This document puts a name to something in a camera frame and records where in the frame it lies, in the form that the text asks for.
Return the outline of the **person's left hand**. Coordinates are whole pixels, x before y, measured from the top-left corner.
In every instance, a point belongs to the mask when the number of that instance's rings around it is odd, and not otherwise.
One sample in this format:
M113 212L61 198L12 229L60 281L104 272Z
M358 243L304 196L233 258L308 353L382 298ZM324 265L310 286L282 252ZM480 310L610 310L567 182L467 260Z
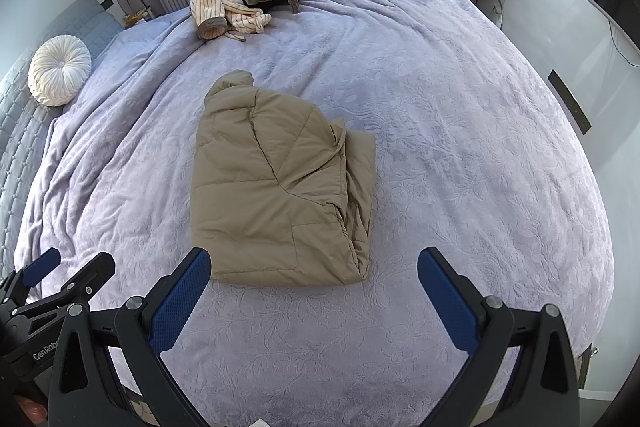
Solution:
M38 426L47 420L48 413L43 405L24 397L16 397L15 400L34 425Z

